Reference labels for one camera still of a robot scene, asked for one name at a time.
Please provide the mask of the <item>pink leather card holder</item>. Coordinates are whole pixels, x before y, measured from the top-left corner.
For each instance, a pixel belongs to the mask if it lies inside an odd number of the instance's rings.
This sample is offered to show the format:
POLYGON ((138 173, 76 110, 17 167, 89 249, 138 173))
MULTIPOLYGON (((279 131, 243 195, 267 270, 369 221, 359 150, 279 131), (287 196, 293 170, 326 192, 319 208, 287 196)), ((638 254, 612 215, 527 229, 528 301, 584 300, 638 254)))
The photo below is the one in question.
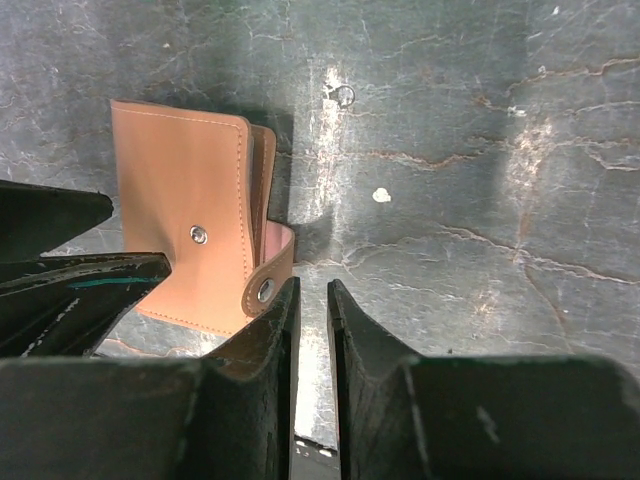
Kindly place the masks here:
POLYGON ((148 102, 111 104, 122 231, 161 252, 169 277, 141 314, 230 337, 291 276, 295 235, 267 217, 276 137, 241 116, 148 102))

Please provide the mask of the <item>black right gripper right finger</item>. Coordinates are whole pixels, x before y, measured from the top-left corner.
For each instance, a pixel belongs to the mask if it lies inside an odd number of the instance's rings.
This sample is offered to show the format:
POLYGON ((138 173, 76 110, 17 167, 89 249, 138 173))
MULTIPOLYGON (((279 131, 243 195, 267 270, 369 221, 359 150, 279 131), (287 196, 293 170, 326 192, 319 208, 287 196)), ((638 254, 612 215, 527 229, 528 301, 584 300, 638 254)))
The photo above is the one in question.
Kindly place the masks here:
POLYGON ((592 355, 429 357, 328 284, 345 479, 635 479, 639 384, 592 355))

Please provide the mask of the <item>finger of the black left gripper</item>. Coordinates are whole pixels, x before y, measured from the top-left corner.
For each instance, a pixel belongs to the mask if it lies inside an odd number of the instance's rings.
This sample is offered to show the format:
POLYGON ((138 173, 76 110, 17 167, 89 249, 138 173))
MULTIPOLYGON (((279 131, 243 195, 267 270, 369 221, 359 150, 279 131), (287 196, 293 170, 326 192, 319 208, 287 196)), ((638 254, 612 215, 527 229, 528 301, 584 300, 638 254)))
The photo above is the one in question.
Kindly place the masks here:
POLYGON ((1 182, 1 261, 29 261, 111 218, 101 193, 1 182))
POLYGON ((1 356, 91 356, 171 274, 162 253, 40 257, 1 265, 1 356))

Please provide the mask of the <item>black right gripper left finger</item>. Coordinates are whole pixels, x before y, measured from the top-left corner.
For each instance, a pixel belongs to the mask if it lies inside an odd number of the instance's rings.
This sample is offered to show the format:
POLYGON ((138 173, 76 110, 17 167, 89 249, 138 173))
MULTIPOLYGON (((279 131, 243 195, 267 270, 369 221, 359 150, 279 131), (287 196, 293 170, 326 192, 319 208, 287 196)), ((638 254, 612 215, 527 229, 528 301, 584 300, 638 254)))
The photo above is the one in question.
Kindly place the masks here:
POLYGON ((300 281, 201 358, 1 363, 5 479, 286 479, 300 281))

